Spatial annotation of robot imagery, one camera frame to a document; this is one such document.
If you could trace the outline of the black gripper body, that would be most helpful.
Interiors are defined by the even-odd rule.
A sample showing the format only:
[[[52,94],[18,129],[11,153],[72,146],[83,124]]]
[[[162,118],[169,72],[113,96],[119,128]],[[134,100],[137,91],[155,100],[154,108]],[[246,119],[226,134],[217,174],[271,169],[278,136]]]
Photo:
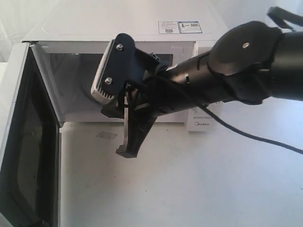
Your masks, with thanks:
[[[145,116],[159,117],[182,111],[189,106],[183,95],[173,86],[186,90],[189,75],[177,78],[174,68],[161,61],[154,53],[135,49],[130,78],[122,91],[107,105],[102,105],[101,113],[107,117],[124,119],[124,95],[128,93],[129,115],[135,120]]]

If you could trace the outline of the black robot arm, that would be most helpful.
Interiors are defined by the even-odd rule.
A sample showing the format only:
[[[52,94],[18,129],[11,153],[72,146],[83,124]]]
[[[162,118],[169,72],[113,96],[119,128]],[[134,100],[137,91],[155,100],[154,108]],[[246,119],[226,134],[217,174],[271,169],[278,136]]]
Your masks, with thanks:
[[[269,97],[303,98],[303,34],[258,21],[224,34],[211,50],[174,67],[135,46],[128,34],[111,41],[96,74],[102,114],[124,120],[117,154],[135,158],[159,116],[198,107],[229,130],[297,153],[301,149],[243,132],[207,109],[215,102],[260,105]]]

